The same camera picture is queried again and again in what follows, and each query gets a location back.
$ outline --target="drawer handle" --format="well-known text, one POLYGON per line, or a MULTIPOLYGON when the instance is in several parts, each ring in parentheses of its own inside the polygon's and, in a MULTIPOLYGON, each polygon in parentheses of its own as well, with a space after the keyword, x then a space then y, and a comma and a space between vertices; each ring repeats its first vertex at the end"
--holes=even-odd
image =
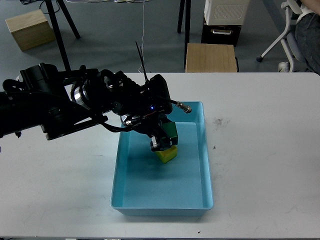
POLYGON ((213 34, 231 35, 234 31, 232 31, 232 30, 216 30, 216 29, 212 29, 211 32, 213 34))

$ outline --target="light blue plastic tray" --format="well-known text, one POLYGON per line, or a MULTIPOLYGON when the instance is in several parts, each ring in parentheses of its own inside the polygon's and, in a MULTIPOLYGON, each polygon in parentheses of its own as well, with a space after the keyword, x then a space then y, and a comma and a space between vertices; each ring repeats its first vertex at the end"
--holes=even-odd
POLYGON ((131 216, 201 216, 214 206, 203 104, 186 102, 192 112, 173 107, 178 154, 166 164, 150 150, 150 138, 122 132, 116 158, 111 206, 131 216))

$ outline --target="person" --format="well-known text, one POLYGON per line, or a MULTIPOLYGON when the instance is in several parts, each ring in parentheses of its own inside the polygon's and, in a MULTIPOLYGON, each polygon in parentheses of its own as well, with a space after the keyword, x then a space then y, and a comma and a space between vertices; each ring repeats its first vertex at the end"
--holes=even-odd
POLYGON ((320 0, 300 0, 302 14, 295 28, 297 45, 306 59, 307 69, 320 75, 320 0))

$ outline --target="white table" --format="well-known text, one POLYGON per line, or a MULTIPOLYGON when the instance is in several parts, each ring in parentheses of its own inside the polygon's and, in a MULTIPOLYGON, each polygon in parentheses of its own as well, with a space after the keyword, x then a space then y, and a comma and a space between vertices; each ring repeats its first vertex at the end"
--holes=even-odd
POLYGON ((320 77, 162 75, 172 99, 204 104, 213 209, 124 216, 110 206, 119 135, 95 126, 46 141, 35 127, 0 139, 0 236, 320 238, 320 77))

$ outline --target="black tripod leg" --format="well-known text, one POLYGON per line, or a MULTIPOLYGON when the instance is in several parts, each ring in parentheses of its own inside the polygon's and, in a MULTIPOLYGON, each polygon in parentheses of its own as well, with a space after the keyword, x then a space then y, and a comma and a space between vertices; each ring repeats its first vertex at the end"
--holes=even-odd
POLYGON ((51 24, 52 24, 52 28, 53 28, 53 31, 54 31, 55 39, 56 39, 56 41, 58 43, 58 47, 59 47, 59 50, 60 50, 60 54, 61 54, 61 57, 62 57, 64 68, 65 68, 66 71, 71 71, 70 64, 69 64, 69 61, 68 61, 68 56, 67 56, 66 49, 65 49, 65 45, 64 45, 64 42, 62 40, 61 32, 60 32, 59 25, 58 25, 58 22, 57 22, 57 19, 56 19, 54 6, 52 5, 51 0, 46 0, 45 4, 46 4, 46 8, 48 10, 49 17, 50 17, 50 20, 51 20, 51 24))
POLYGON ((190 41, 190 18, 191 18, 191 0, 186 0, 185 3, 185 36, 184 36, 184 68, 187 62, 187 49, 190 41))
POLYGON ((180 0, 179 19, 178 19, 178 28, 177 28, 178 34, 181 33, 182 20, 184 18, 185 2, 186 0, 180 0))
POLYGON ((79 34, 79 32, 78 32, 78 30, 76 28, 76 25, 75 25, 74 21, 72 20, 72 18, 70 16, 70 13, 69 13, 69 11, 68 11, 68 9, 66 7, 66 4, 64 3, 64 0, 57 0, 57 2, 59 4, 59 6, 60 6, 65 18, 66 18, 66 20, 68 21, 68 23, 69 23, 69 25, 70 25, 70 27, 71 27, 76 39, 79 39, 80 38, 80 34, 79 34))

